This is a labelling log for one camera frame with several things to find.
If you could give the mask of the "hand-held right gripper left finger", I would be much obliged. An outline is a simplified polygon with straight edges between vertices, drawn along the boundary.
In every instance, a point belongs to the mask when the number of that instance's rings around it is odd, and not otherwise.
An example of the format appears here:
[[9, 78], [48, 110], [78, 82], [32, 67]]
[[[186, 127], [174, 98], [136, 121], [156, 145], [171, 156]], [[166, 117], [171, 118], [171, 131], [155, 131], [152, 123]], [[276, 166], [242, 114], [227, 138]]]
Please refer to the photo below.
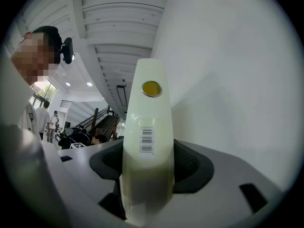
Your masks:
[[92, 155], [112, 146], [108, 142], [58, 151], [54, 144], [42, 142], [48, 170], [74, 228], [126, 227], [125, 221], [98, 204], [114, 190], [115, 181], [101, 178], [89, 165]]

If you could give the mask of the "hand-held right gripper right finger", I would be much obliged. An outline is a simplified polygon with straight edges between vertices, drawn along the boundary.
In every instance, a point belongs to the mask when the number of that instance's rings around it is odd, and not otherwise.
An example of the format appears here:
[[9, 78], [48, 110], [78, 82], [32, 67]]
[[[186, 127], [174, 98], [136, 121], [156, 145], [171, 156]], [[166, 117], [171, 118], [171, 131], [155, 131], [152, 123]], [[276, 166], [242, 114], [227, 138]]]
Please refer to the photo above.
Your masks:
[[236, 156], [174, 141], [178, 181], [152, 221], [154, 228], [253, 228], [278, 206], [283, 192]]

